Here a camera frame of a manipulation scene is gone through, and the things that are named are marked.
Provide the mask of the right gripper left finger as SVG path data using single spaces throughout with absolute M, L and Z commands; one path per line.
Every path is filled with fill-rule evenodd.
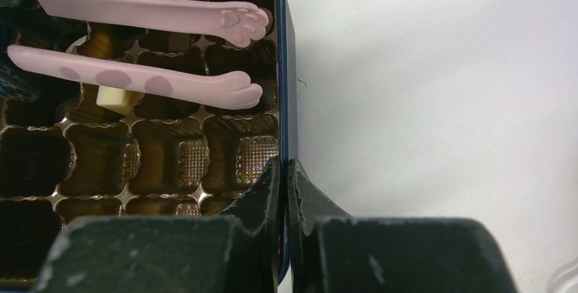
M 34 292 L 276 292 L 281 164 L 212 216 L 85 216 L 57 236 Z

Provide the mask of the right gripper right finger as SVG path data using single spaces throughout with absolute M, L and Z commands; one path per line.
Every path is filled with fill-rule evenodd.
M 294 292 L 515 292 L 494 237 L 466 218 L 353 217 L 288 166 Z

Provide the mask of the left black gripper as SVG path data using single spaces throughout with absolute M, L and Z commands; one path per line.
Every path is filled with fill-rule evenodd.
M 17 67 L 7 53 L 18 35 L 49 42 L 59 36 L 59 27 L 37 0 L 1 0 L 1 96 L 31 102 L 41 93 L 31 74 Z

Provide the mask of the white square chocolate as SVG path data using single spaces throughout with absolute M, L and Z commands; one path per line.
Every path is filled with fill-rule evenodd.
M 139 99 L 140 96 L 137 92 L 99 86 L 96 104 L 117 114 L 127 116 Z

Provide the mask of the blue chocolate box with insert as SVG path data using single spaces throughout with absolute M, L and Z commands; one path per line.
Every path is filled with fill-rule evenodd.
M 51 41 L 15 44 L 207 76 L 246 72 L 262 87 L 252 108 L 230 110 L 139 93 L 127 116 L 96 104 L 99 85 L 29 72 L 40 98 L 1 96 L 1 291 L 34 292 L 57 236 L 85 216 L 212 216 L 281 164 L 279 282 L 288 268 L 283 194 L 296 157 L 295 39 L 286 0 L 247 1 L 270 14 L 247 48 L 196 35 L 177 56 L 145 52 L 145 29 L 93 27 L 48 15 Z

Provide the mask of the pink cat paw tongs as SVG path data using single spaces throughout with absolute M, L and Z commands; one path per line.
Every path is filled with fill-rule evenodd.
M 145 29 L 137 44 L 145 52 L 177 56 L 189 50 L 196 35 L 217 37 L 237 48 L 263 39 L 270 14 L 247 1 L 198 0 L 38 0 L 50 16 L 84 20 L 93 27 L 121 25 Z M 252 108 L 262 87 L 233 70 L 222 75 L 190 74 L 159 67 L 97 59 L 12 44 L 9 60 L 21 70 L 139 93 L 164 96 L 216 108 Z

